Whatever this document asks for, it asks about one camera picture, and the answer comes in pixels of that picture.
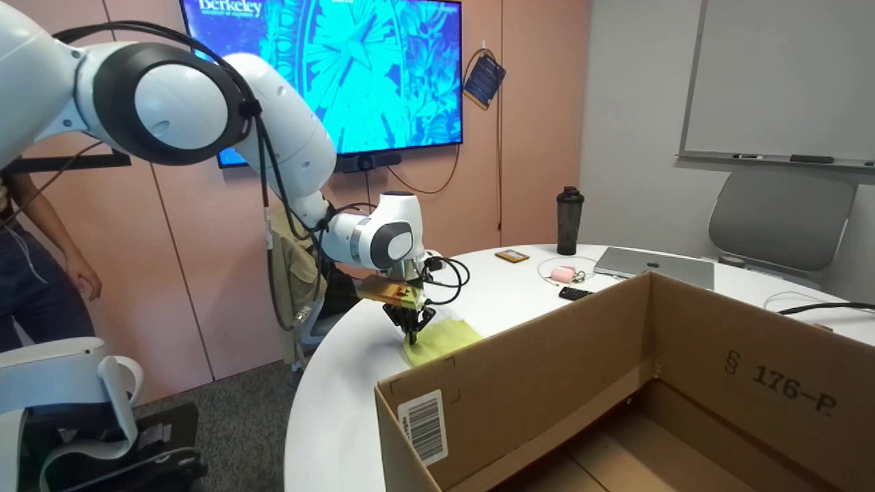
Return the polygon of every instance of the white table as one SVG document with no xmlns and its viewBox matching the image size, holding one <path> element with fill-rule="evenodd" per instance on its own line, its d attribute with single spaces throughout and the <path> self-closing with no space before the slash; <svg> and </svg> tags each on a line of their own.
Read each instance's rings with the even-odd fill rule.
<svg viewBox="0 0 875 492">
<path fill-rule="evenodd" d="M 482 336 L 501 333 L 532 317 L 553 311 L 570 300 L 558 297 L 558 285 L 544 274 L 564 262 L 594 265 L 604 245 L 581 245 L 575 256 L 558 256 L 555 245 L 514 245 L 527 262 L 503 262 L 501 248 L 460 255 L 471 269 L 471 285 L 437 317 L 463 317 Z M 584 289 L 604 289 L 620 280 L 588 276 Z M 836 300 L 827 293 L 791 285 L 786 280 L 720 265 L 713 289 L 753 306 L 780 311 L 791 306 Z M 804 311 L 795 319 L 828 326 L 850 338 L 875 345 L 875 314 L 854 308 Z M 403 359 L 404 333 L 383 314 L 380 304 L 361 300 L 325 336 L 311 356 L 299 385 L 287 442 L 284 442 L 284 490 L 287 492 L 383 492 L 383 457 L 377 434 L 376 385 L 409 370 Z"/>
</svg>

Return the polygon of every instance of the black bottle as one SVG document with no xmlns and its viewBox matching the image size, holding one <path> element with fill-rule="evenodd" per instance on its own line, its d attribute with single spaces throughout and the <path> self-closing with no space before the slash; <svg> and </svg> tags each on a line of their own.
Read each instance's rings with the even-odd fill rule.
<svg viewBox="0 0 875 492">
<path fill-rule="evenodd" d="M 584 195 L 575 187 L 567 187 L 555 198 L 558 217 L 558 255 L 578 255 L 578 232 L 584 213 Z"/>
</svg>

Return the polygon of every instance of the white robotic arm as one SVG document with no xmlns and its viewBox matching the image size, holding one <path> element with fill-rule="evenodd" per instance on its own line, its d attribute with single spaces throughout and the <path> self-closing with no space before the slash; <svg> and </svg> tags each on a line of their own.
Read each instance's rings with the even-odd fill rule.
<svg viewBox="0 0 875 492">
<path fill-rule="evenodd" d="M 68 47 L 0 4 L 0 92 L 0 172 L 61 132 L 156 163 L 195 163 L 239 147 L 309 229 L 322 229 L 331 261 L 399 281 L 425 269 L 414 195 L 383 195 L 370 217 L 335 213 L 322 198 L 337 168 L 331 136 L 262 58 L 229 54 L 216 66 L 171 43 Z"/>
</svg>

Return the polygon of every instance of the television screen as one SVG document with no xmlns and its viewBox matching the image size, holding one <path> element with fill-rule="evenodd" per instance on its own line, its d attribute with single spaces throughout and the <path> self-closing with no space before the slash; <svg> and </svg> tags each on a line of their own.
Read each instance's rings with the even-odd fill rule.
<svg viewBox="0 0 875 492">
<path fill-rule="evenodd" d="M 463 142 L 463 6 L 450 0 L 180 0 L 190 36 L 255 51 L 340 155 Z M 244 163 L 221 150 L 220 163 Z"/>
</svg>

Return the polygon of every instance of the cardboard box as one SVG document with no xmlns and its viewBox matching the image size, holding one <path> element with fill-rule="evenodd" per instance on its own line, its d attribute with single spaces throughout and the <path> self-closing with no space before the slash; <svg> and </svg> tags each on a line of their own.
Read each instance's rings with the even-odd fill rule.
<svg viewBox="0 0 875 492">
<path fill-rule="evenodd" d="M 869 345 L 657 274 L 376 397 L 399 492 L 875 490 Z"/>
</svg>

